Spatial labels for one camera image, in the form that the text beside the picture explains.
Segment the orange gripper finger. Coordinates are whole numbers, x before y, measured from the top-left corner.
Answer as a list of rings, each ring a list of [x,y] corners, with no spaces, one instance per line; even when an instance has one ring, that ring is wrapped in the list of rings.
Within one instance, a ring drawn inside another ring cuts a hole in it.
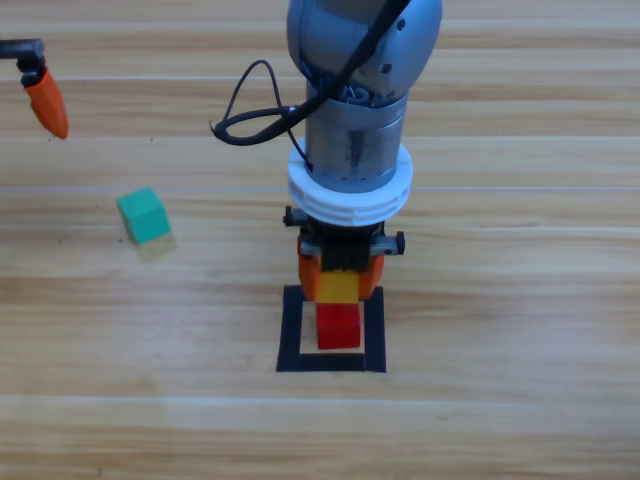
[[[30,98],[31,109],[40,124],[53,136],[66,139],[69,134],[67,110],[53,75],[44,63],[18,61],[21,84]]]
[[[302,238],[297,239],[298,276],[305,297],[309,301],[315,301],[321,272],[321,259],[319,256],[306,255],[301,250]]]
[[[359,274],[359,300],[365,301],[374,293],[384,270],[384,256],[371,256],[364,272]]]

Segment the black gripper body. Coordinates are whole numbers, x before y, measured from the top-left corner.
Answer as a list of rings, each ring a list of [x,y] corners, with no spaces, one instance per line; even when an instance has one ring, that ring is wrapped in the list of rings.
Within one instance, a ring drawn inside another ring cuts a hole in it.
[[[406,239],[403,232],[385,233],[385,222],[348,227],[315,219],[300,208],[287,206],[283,216],[287,227],[299,228],[298,252],[303,258],[317,257],[325,271],[365,272],[372,259],[403,255]]]
[[[0,59],[27,63],[44,63],[45,46],[41,39],[8,39],[0,41]]]

